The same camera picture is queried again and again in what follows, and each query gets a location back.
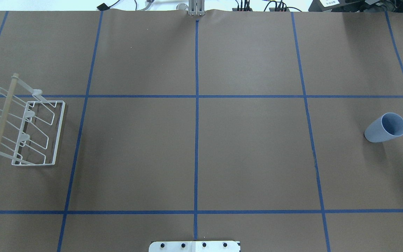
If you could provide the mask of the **aluminium frame post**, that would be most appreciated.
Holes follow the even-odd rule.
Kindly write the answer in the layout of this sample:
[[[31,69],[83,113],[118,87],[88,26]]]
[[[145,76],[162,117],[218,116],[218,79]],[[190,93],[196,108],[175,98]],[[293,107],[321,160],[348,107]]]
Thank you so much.
[[[204,16],[205,15],[205,0],[189,0],[188,1],[189,16]]]

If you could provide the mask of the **blue plastic cup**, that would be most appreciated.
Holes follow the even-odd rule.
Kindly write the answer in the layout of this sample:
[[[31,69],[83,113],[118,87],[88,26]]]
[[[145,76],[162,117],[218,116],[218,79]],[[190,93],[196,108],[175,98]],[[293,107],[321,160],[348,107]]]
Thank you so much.
[[[396,113],[385,113],[374,120],[364,132],[369,142],[385,142],[403,136],[403,118]]]

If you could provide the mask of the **small black puck device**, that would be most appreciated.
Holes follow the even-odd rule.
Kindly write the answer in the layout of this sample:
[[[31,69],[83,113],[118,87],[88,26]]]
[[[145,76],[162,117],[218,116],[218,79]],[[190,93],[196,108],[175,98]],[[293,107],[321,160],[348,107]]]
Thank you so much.
[[[110,9],[110,6],[106,5],[105,3],[102,3],[100,5],[97,6],[97,9],[99,11],[106,11]]]

